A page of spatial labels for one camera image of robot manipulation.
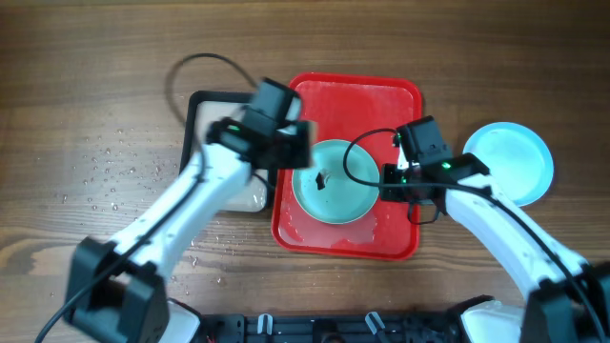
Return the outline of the light blue plate top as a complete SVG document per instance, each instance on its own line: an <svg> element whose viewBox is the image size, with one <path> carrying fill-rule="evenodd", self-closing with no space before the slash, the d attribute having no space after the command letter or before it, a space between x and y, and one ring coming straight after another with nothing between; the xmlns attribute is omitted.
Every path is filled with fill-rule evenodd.
<svg viewBox="0 0 610 343"><path fill-rule="evenodd" d="M376 203L379 181L374 158L358 145L332 139L313 146L313 165L293 172L296 202L313 219L347 224L364 216Z"/></svg>

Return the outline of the light blue plate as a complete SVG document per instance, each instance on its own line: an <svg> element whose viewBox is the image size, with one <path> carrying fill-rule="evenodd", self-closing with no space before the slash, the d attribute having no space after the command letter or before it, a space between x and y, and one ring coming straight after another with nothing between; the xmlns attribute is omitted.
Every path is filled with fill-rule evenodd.
<svg viewBox="0 0 610 343"><path fill-rule="evenodd" d="M376 203L379 181L374 158L358 145L332 139L313 146L313 165L293 172L296 202L313 219L347 224L364 216Z"/></svg>
<svg viewBox="0 0 610 343"><path fill-rule="evenodd" d="M519 207L541 199L554 179L554 160L547 145L534 131L517 123L496 122L478 129L462 151L483 162Z"/></svg>

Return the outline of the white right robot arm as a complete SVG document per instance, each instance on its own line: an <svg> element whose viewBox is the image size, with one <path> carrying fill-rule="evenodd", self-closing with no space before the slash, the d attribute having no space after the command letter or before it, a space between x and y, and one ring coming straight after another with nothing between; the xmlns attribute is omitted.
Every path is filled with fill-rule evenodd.
<svg viewBox="0 0 610 343"><path fill-rule="evenodd" d="M553 238L501 190L471 153L382 168L381 197L433 204L495 257L524 308L484 300L458 317L470 342L606 342L609 266L590 265Z"/></svg>

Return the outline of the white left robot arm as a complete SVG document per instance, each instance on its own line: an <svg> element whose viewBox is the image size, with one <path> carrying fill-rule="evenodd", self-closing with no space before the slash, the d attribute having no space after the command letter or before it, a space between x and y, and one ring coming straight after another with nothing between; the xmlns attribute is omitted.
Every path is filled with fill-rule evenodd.
<svg viewBox="0 0 610 343"><path fill-rule="evenodd" d="M138 220L105 243L77 245L58 316L99 342L198 341L201 315L167 296L175 266L255 170L310 166L315 131L310 121L212 123L200 152Z"/></svg>

